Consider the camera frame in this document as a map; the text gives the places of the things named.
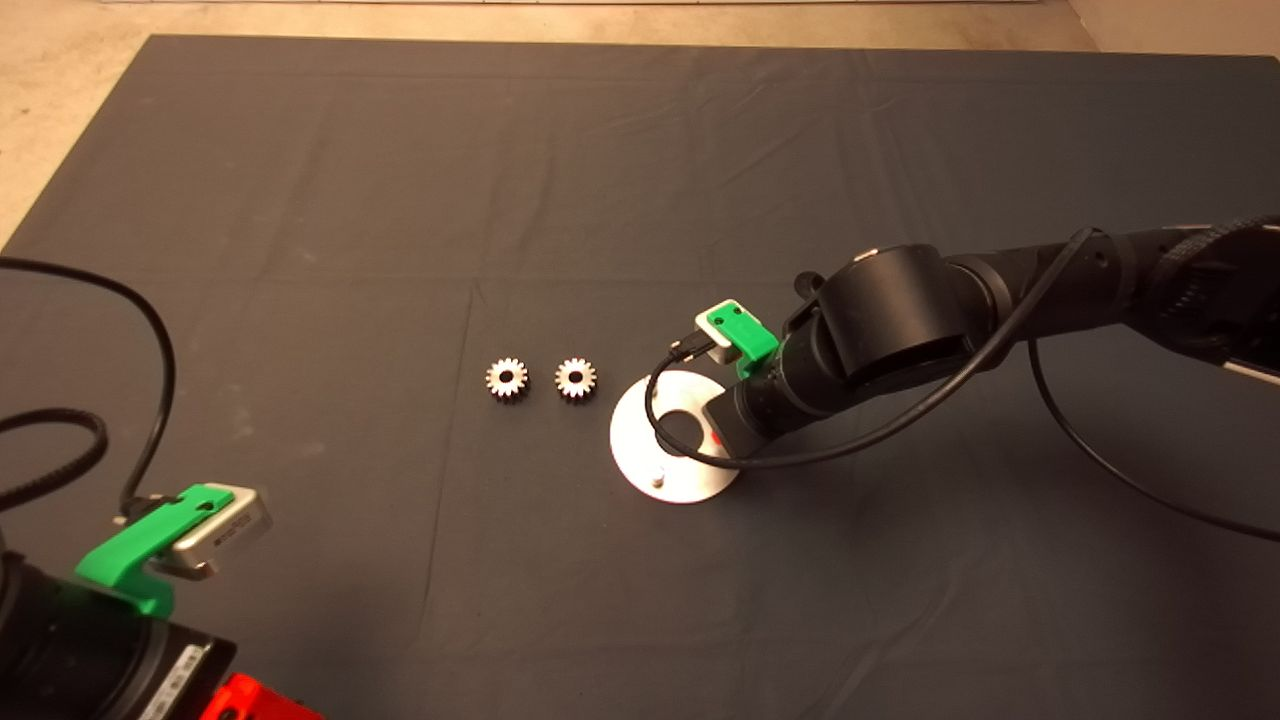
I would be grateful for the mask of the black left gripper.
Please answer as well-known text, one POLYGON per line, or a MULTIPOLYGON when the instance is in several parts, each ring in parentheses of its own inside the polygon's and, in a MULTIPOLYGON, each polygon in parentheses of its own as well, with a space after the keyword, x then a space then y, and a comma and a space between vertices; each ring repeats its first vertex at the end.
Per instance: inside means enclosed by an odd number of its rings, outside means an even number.
POLYGON ((20 579, 23 719, 323 719, 244 674, 219 688, 236 653, 82 585, 20 579))

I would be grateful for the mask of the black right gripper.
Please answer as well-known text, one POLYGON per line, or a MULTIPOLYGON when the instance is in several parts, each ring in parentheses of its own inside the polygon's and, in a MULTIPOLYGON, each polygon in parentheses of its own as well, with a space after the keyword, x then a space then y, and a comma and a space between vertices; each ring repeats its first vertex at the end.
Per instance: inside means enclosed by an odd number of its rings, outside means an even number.
POLYGON ((754 374, 710 400, 712 442, 735 460, 852 406, 852 391, 829 340, 786 340, 754 374))

